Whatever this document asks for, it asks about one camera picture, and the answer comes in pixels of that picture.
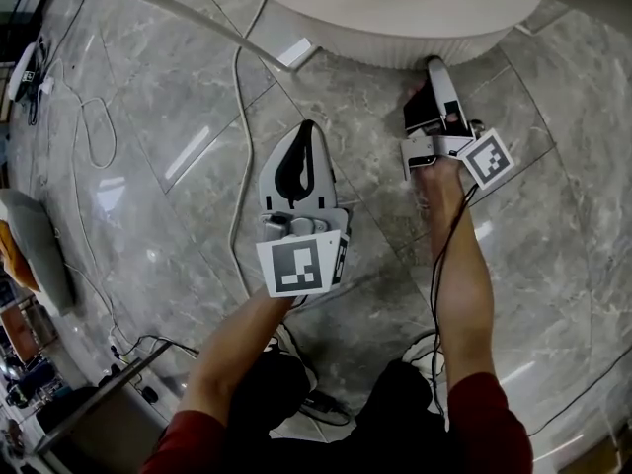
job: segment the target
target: person's left arm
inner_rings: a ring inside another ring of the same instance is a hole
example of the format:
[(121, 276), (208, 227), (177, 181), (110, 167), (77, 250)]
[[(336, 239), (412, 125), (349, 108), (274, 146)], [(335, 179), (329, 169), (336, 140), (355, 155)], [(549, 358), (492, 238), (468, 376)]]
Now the person's left arm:
[(189, 375), (178, 412), (141, 474), (207, 474), (219, 468), (235, 389), (293, 300), (270, 298), (262, 288), (210, 335)]

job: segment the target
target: round white table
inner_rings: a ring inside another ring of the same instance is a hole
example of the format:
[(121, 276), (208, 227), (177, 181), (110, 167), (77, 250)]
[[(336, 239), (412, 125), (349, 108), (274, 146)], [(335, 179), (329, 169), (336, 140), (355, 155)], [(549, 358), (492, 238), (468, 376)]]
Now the round white table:
[(447, 64), (492, 48), (540, 0), (276, 0), (297, 30), (340, 56), (392, 67)]

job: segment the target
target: metal leg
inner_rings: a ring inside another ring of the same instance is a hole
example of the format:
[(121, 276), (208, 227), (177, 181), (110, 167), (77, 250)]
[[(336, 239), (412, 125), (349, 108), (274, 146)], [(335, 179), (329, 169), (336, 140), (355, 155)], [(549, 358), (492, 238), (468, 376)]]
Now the metal leg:
[(294, 71), (293, 68), (290, 68), (287, 65), (281, 63), (271, 54), (269, 54), (268, 52), (265, 52), (263, 49), (261, 49), (257, 45), (254, 45), (249, 40), (244, 39), (239, 34), (233, 32), (230, 29), (227, 29), (223, 25), (220, 25), (219, 23), (211, 20), (204, 14), (199, 13), (198, 11), (192, 9), (191, 7), (181, 4), (180, 2), (177, 2), (176, 0), (142, 0), (142, 1), (147, 2), (148, 4), (155, 5), (156, 7), (160, 7), (161, 9), (168, 11), (172, 14), (175, 14), (176, 16), (179, 16), (184, 19), (188, 19), (202, 27), (206, 27), (208, 29), (213, 30), (214, 32), (218, 32), (219, 34), (222, 34), (227, 39), (231, 39), (233, 42), (236, 42), (239, 45), (241, 45), (244, 49), (248, 49), (249, 51), (254, 52), (260, 58), (267, 61), (268, 63), (270, 63), (272, 66), (276, 67), (277, 69), (282, 70), (283, 72)]

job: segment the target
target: marble floor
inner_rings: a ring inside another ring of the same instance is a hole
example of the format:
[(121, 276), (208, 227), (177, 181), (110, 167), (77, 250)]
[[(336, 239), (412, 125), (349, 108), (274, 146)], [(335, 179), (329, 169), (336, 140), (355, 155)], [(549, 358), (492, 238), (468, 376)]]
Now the marble floor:
[[(180, 0), (244, 32), (260, 0)], [(59, 40), (81, 0), (53, 0), (44, 32)], [(274, 3), (253, 32), (281, 52), (295, 41)], [(246, 141), (230, 61), (234, 46), (133, 0), (86, 0), (58, 56), (84, 100), (102, 97), (118, 137), (114, 163), (90, 164), (86, 129), (74, 156), (90, 258), (70, 175), (75, 102), (58, 86), (39, 125), (12, 119), (14, 188), (46, 207), (65, 259), (112, 298), (126, 335), (160, 333), (198, 345), (243, 299), (226, 247)], [(516, 162), (472, 214), (496, 295), (494, 358), (512, 409), (532, 433), (632, 343), (632, 41), (545, 2), (482, 57), (451, 69), (470, 118), (495, 127)], [(239, 73), (255, 139), (237, 254), (254, 288), (257, 171), (302, 119), (325, 130), (340, 204), (353, 212), (344, 286), (304, 306), (287, 326), (320, 387), (357, 412), (387, 361), (431, 326), (424, 203), (404, 182), (402, 105), (416, 72), (318, 52), (294, 77), (243, 53)], [(60, 70), (53, 72), (55, 77)], [(92, 153), (111, 153), (109, 130), (86, 108)], [(113, 361), (111, 320), (73, 275), (75, 310), (56, 323), (89, 378)], [(182, 394), (191, 360), (154, 366), (161, 412)], [(532, 438), (536, 472), (555, 472), (629, 416), (632, 356)], [(349, 432), (323, 427), (328, 439)], [(301, 417), (281, 435), (318, 439)]]

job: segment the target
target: red shirt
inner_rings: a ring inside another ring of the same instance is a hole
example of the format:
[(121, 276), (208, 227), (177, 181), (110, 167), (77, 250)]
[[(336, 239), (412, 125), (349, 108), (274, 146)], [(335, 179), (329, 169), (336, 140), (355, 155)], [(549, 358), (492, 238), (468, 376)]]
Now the red shirt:
[[(451, 447), (459, 455), (464, 473), (532, 472), (533, 454), (526, 431), (509, 410), (495, 376), (480, 373), (463, 379), (449, 392), (447, 403)], [(177, 413), (141, 474), (217, 472), (224, 436), (224, 427), (209, 415)], [(422, 444), (415, 454), (420, 453)]]

